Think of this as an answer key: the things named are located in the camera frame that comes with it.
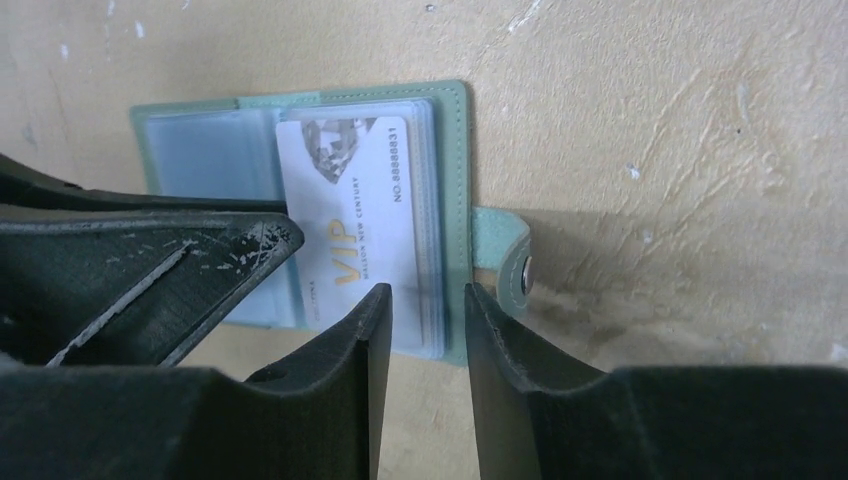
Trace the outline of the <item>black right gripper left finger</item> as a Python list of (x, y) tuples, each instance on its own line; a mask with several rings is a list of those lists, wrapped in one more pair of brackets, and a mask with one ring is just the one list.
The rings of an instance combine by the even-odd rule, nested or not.
[(213, 368), (20, 368), (1, 376), (5, 479), (373, 479), (392, 290), (237, 381)]

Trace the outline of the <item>silver diamond credit card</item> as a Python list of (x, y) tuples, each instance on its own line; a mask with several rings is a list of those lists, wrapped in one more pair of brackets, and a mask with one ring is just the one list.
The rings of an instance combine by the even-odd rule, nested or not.
[(328, 329), (386, 283), (393, 347), (423, 352), (406, 121), (287, 120), (276, 137), (288, 213), (305, 238), (295, 260), (307, 325)]

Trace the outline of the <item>teal leather card holder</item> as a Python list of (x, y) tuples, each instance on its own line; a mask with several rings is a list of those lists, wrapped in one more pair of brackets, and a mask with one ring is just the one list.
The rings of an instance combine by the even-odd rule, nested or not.
[[(470, 99), (458, 80), (135, 106), (147, 185), (160, 195), (286, 203), (276, 127), (287, 120), (399, 116), (407, 123), (425, 349), (467, 362), (464, 288), (493, 275), (496, 300), (521, 314), (530, 234), (518, 216), (471, 203)], [(306, 323), (296, 253), (230, 314), (231, 324), (319, 331)]]

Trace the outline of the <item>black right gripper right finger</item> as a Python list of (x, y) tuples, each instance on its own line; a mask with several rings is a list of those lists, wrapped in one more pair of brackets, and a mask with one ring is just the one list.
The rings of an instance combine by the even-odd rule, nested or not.
[(821, 366), (598, 370), (465, 288), (485, 479), (843, 479), (847, 372)]

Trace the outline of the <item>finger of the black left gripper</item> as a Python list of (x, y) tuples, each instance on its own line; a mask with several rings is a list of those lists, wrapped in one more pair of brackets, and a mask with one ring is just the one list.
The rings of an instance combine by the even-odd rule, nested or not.
[(67, 211), (202, 210), (285, 214), (282, 200), (186, 198), (85, 189), (1, 156), (1, 202), (14, 206)]
[(1, 355), (175, 365), (303, 242), (282, 213), (5, 211)]

